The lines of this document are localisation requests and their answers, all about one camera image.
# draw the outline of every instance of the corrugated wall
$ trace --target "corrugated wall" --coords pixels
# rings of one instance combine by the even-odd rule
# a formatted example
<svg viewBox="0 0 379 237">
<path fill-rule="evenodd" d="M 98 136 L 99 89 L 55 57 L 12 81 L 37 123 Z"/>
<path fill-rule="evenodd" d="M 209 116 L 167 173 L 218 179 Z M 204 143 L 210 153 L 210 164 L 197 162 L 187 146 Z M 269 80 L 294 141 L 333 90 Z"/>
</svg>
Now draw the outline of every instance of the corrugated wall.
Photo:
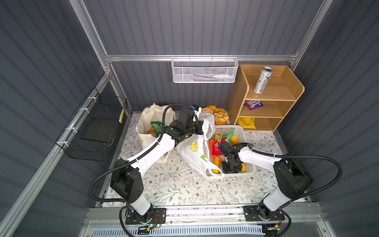
<svg viewBox="0 0 379 237">
<path fill-rule="evenodd" d="M 320 2 L 85 0 L 107 54 L 116 55 L 294 53 Z M 113 65 L 134 111 L 153 102 L 226 107 L 232 87 L 175 84 L 166 62 Z"/>
<path fill-rule="evenodd" d="M 379 225 L 379 1 L 335 0 L 295 74 L 305 93 L 279 133 L 295 154 L 325 155 L 344 169 L 332 188 L 311 196 L 342 236 L 377 236 Z M 313 190 L 336 168 L 307 160 Z"/>
<path fill-rule="evenodd" d="M 0 1 L 0 62 L 2 220 L 103 70 L 68 1 Z M 74 236 L 105 169 L 63 157 L 14 236 Z"/>
<path fill-rule="evenodd" d="M 260 63 L 288 64 L 287 62 Z M 197 104 L 201 107 L 216 105 L 226 108 L 233 87 L 232 83 L 174 83 L 170 62 L 113 62 L 112 64 L 133 111 L 141 111 L 153 103 L 158 105 L 179 103 L 186 106 Z"/>
</svg>

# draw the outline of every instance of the floral tablecloth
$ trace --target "floral tablecloth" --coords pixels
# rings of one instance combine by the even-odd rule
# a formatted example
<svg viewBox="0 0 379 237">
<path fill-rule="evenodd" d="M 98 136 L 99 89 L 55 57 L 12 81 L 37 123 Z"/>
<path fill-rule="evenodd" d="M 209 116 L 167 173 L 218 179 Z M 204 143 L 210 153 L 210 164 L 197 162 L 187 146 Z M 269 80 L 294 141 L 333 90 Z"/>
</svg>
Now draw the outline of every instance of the floral tablecloth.
<svg viewBox="0 0 379 237">
<path fill-rule="evenodd" d="M 141 114 L 133 114 L 119 158 L 127 158 L 142 150 L 136 133 Z M 282 154 L 272 132 L 246 131 L 248 142 L 256 149 Z M 258 203 L 277 186 L 275 175 L 257 167 L 251 176 L 208 181 L 193 170 L 174 149 L 166 164 L 155 163 L 143 177 L 143 194 L 155 206 Z M 109 187 L 105 198 L 120 196 Z M 103 207 L 123 206 L 106 202 Z"/>
</svg>

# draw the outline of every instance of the aluminum can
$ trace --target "aluminum can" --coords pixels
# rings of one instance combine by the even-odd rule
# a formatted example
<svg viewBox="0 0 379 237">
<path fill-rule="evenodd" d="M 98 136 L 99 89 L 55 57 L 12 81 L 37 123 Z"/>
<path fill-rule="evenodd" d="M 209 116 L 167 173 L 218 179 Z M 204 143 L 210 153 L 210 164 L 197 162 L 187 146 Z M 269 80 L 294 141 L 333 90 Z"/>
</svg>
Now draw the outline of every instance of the aluminum can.
<svg viewBox="0 0 379 237">
<path fill-rule="evenodd" d="M 273 69 L 270 67 L 264 67 L 262 72 L 257 80 L 257 83 L 254 87 L 254 92 L 262 94 L 264 89 L 267 86 L 268 80 L 270 80 L 271 75 L 273 74 Z"/>
</svg>

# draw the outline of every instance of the white wire basket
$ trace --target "white wire basket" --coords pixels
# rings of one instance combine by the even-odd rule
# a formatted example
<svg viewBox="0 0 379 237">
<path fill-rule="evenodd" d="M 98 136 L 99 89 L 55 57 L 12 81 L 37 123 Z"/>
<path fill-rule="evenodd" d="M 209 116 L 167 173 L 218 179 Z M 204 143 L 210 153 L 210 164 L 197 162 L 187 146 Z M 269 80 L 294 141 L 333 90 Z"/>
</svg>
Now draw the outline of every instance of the white wire basket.
<svg viewBox="0 0 379 237">
<path fill-rule="evenodd" d="M 233 83 L 236 79 L 236 57 L 180 56 L 171 60 L 175 83 Z"/>
</svg>

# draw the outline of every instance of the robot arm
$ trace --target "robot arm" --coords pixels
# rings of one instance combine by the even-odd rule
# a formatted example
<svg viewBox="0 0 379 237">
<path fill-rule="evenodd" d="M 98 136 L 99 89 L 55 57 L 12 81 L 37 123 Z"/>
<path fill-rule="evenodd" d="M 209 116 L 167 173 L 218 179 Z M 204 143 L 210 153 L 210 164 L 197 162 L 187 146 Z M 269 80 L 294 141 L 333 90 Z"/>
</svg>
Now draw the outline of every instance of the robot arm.
<svg viewBox="0 0 379 237">
<path fill-rule="evenodd" d="M 136 162 L 129 166 L 113 171 L 111 188 L 126 200 L 127 205 L 133 207 L 141 222 L 148 222 L 153 213 L 153 206 L 142 195 L 142 177 L 146 171 L 161 156 L 172 150 L 185 138 L 190 137 L 192 134 L 203 134 L 203 122 L 198 121 L 201 108 L 192 106 L 192 109 L 194 110 L 182 110 L 178 120 L 164 127 L 161 139 L 157 138 L 154 143 L 126 161 L 119 159 L 114 165 L 117 168 L 136 160 Z"/>
<path fill-rule="evenodd" d="M 228 143 L 220 145 L 221 153 L 227 157 L 222 162 L 225 173 L 237 173 L 242 169 L 242 163 L 251 163 L 275 173 L 278 187 L 270 192 L 258 205 L 259 216 L 269 220 L 279 208 L 288 205 L 291 200 L 297 200 L 313 182 L 312 176 L 299 159 L 282 159 L 257 153 L 248 143 L 238 143 L 231 146 Z"/>
</svg>

